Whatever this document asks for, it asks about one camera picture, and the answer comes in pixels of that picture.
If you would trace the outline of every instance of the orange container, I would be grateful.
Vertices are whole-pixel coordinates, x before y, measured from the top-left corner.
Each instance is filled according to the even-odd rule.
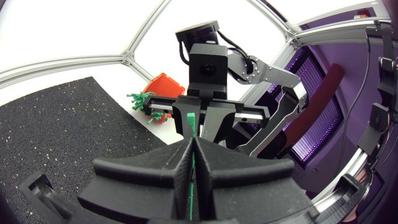
[[[176,81],[174,81],[172,78],[168,77],[166,74],[162,73],[149,81],[148,85],[142,92],[153,92],[157,96],[176,98],[179,95],[184,94],[185,88],[178,84]],[[158,122],[164,122],[164,115],[160,120],[158,120]]]

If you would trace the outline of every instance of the camera lens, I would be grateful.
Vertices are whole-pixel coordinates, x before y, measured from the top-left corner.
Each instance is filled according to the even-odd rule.
[[[216,67],[210,63],[207,63],[200,67],[200,72],[204,75],[212,76],[216,73]]]

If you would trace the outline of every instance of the black mat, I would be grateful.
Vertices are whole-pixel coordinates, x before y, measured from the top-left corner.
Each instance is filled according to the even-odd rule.
[[[94,78],[54,86],[0,107],[0,193],[21,223],[43,223],[16,187],[34,171],[44,171],[57,192],[78,204],[95,158],[164,145]]]

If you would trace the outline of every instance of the black cable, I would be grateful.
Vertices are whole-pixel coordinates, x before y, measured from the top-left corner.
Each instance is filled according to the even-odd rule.
[[[358,91],[358,94],[356,95],[356,97],[355,97],[353,103],[351,104],[351,106],[350,106],[350,108],[349,108],[349,110],[348,110],[348,112],[347,112],[346,119],[344,120],[343,144],[342,144],[342,147],[341,147],[341,150],[340,150],[340,158],[339,158],[339,160],[338,160],[338,165],[337,165],[337,169],[336,169],[336,172],[335,172],[334,177],[336,177],[336,176],[338,175],[338,171],[340,170],[340,165],[341,165],[341,162],[342,162],[342,160],[343,160],[343,155],[344,155],[344,150],[345,150],[345,143],[346,143],[346,138],[347,138],[347,137],[346,137],[346,133],[347,133],[347,124],[348,124],[349,115],[351,114],[351,111],[353,110],[353,108],[354,108],[356,102],[358,101],[358,98],[359,98],[359,96],[361,95],[362,90],[363,90],[363,88],[364,88],[364,86],[365,86],[366,80],[368,79],[369,64],[370,64],[370,57],[371,57],[371,49],[370,49],[369,38],[368,38],[367,36],[366,36],[366,41],[367,41],[367,43],[368,43],[368,64],[366,65],[365,77],[364,77],[364,79],[363,79],[361,88],[360,88],[359,91]]]
[[[218,31],[218,34],[220,35],[220,37],[222,39],[225,40],[225,42],[227,42],[227,43],[231,44],[232,46],[236,47],[237,49],[241,50],[244,54],[243,57],[245,57],[245,58],[248,57],[247,53],[240,46],[235,44],[232,40],[229,40],[221,31]]]
[[[243,50],[238,49],[238,48],[236,48],[236,47],[229,47],[228,49],[233,50],[233,51],[236,51],[236,52],[239,52],[239,53],[242,55],[244,61],[246,62],[246,65],[252,64],[249,57],[244,57],[244,52],[243,52]]]
[[[220,35],[220,37],[222,39],[225,40],[225,42],[227,42],[227,43],[231,44],[232,46],[234,46],[235,47],[234,49],[236,49],[236,51],[239,52],[243,56],[243,58],[244,58],[244,60],[246,62],[247,74],[248,75],[252,74],[252,72],[254,70],[254,66],[253,66],[253,64],[252,64],[252,62],[250,60],[250,57],[247,55],[247,53],[240,46],[235,44],[232,40],[229,40],[220,30],[218,31],[218,34]]]
[[[189,61],[188,61],[187,59],[185,59],[185,56],[184,56],[184,51],[183,51],[183,49],[182,49],[182,42],[180,42],[180,57],[181,57],[181,60],[182,60],[186,65],[189,65]]]

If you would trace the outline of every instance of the purple light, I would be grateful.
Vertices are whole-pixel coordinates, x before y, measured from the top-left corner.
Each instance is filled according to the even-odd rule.
[[[285,69],[290,71],[297,63],[300,56],[302,56],[303,52],[303,49],[299,49],[286,65]],[[323,80],[322,74],[315,66],[312,58],[307,57],[295,74],[302,78],[307,94],[311,98]],[[272,84],[267,91],[273,93],[277,88],[278,85]],[[275,100],[279,102],[281,97],[282,92],[275,97]],[[292,147],[292,150],[302,162],[306,162],[335,130],[336,126],[342,120],[340,114],[338,103],[332,99],[311,128]],[[286,124],[283,130],[285,130],[289,124],[290,123]]]

